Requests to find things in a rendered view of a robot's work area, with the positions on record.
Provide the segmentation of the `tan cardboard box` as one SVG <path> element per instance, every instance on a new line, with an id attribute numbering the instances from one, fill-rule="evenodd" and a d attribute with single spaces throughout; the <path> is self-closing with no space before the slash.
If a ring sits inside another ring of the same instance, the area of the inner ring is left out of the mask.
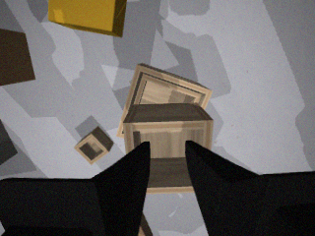
<path id="1" fill-rule="evenodd" d="M 0 29 L 0 86 L 35 80 L 26 34 Z"/>

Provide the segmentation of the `yellow rectangular block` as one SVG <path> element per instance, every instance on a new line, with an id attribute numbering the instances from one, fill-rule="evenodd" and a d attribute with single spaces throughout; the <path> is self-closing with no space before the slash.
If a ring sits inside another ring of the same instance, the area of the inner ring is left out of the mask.
<path id="1" fill-rule="evenodd" d="M 127 0 L 48 0 L 48 20 L 73 29 L 122 37 Z"/>

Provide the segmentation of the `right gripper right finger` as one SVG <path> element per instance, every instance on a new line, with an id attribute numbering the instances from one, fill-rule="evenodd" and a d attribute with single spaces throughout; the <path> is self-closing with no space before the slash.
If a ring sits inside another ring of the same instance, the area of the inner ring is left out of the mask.
<path id="1" fill-rule="evenodd" d="M 267 236 L 278 207 L 315 204 L 315 171 L 259 175 L 193 141 L 185 156 L 209 236 Z"/>

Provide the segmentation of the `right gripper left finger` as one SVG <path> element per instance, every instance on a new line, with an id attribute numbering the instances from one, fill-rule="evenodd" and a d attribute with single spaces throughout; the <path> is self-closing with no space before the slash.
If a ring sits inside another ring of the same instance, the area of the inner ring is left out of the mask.
<path id="1" fill-rule="evenodd" d="M 5 231 L 18 225 L 138 236 L 150 164 L 150 142 L 142 142 L 91 179 L 2 179 L 0 221 Z"/>

